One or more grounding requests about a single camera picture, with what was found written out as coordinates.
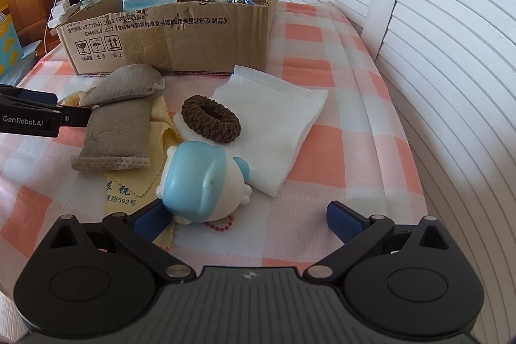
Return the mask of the yellow blue snack bag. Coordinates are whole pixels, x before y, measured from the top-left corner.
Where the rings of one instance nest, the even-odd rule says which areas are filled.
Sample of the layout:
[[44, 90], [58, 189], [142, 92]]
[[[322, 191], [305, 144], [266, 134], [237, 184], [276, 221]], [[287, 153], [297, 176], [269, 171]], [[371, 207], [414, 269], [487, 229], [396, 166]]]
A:
[[11, 14], [8, 9], [4, 9], [1, 11], [0, 24], [0, 74], [3, 75], [10, 70], [22, 56], [23, 49]]

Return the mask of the white cloth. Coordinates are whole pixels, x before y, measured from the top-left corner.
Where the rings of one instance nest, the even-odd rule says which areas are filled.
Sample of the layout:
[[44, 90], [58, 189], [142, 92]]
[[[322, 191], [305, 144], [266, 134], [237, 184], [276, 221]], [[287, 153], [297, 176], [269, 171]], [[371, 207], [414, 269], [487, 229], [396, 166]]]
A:
[[328, 92], [292, 85], [268, 73], [237, 65], [212, 99], [240, 120], [241, 134], [222, 148], [250, 167], [247, 183], [275, 197], [321, 114]]

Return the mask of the grey fabric pouch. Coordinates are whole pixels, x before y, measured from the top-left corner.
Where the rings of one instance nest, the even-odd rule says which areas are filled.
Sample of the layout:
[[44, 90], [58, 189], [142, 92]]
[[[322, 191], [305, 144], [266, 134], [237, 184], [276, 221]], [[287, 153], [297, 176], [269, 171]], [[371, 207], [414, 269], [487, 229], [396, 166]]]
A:
[[166, 80], [146, 64], [128, 64], [110, 73], [81, 100], [82, 107], [105, 106], [149, 97], [165, 88]]
[[87, 173], [147, 168], [150, 111], [146, 98], [93, 109], [83, 148], [71, 159], [72, 168]]

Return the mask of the blue white plush doll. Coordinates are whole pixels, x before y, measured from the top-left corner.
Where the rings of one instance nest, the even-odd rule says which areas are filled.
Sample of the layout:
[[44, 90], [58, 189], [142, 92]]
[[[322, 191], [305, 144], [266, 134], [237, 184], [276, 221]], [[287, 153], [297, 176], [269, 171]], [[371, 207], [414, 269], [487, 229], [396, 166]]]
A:
[[250, 168], [205, 142], [181, 142], [166, 152], [156, 197], [179, 224], [224, 219], [250, 203]]

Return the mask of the white louvered closet door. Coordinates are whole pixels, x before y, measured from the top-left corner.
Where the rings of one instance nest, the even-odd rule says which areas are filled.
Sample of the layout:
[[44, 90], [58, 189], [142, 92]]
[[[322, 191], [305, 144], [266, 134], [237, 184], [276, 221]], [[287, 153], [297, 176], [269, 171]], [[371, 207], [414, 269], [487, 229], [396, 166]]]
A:
[[515, 336], [515, 0], [329, 1], [402, 120], [431, 214], [477, 269], [479, 340]]

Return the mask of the brown hair scrunchie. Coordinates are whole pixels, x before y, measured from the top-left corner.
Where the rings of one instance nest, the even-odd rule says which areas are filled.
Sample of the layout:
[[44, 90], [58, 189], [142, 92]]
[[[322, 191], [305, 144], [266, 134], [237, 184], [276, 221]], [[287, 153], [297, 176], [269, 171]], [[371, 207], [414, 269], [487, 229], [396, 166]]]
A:
[[227, 107], [201, 95], [189, 97], [181, 108], [184, 123], [201, 137], [230, 143], [241, 135], [239, 118]]

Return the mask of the yellow cleaning cloth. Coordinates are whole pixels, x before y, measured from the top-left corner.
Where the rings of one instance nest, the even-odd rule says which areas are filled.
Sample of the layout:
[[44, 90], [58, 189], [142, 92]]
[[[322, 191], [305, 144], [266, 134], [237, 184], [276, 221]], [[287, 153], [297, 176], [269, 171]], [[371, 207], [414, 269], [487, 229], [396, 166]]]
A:
[[166, 151], [182, 141], [168, 112], [165, 98], [156, 97], [150, 112], [147, 168], [110, 171], [107, 177], [106, 214], [135, 213], [156, 199], [166, 161]]

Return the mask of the blue bed sheet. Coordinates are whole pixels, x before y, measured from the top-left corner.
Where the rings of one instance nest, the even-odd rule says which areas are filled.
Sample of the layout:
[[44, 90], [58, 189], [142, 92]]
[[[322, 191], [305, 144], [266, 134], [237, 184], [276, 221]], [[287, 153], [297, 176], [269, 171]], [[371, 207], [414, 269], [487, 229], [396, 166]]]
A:
[[23, 48], [23, 56], [14, 65], [8, 66], [1, 72], [0, 83], [2, 85], [18, 85], [26, 74], [37, 64], [36, 49], [42, 43], [41, 40], [28, 44]]

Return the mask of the pink checkered tablecloth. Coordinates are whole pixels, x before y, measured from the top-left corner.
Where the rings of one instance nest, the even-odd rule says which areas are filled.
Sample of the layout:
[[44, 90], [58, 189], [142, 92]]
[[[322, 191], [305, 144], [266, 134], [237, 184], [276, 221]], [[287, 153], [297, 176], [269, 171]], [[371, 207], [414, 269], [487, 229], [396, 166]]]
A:
[[[344, 15], [331, 4], [277, 6], [268, 73], [328, 93], [296, 162], [275, 197], [253, 192], [224, 232], [204, 224], [175, 231], [172, 254], [206, 265], [296, 266], [337, 249], [327, 204], [417, 223], [426, 213], [422, 187], [387, 86]], [[11, 295], [25, 264], [53, 222], [73, 214], [104, 217], [110, 186], [82, 175], [70, 159], [84, 130], [64, 127], [55, 139], [1, 137], [1, 290]]]

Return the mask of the brown cardboard box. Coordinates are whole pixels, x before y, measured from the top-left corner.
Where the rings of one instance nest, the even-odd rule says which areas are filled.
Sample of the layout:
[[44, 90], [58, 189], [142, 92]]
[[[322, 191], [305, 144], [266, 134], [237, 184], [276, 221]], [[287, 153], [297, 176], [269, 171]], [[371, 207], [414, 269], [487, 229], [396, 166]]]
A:
[[102, 0], [57, 28], [77, 74], [108, 74], [127, 64], [165, 74], [266, 67], [277, 0], [254, 0], [257, 6], [178, 0], [130, 12], [122, 1]]

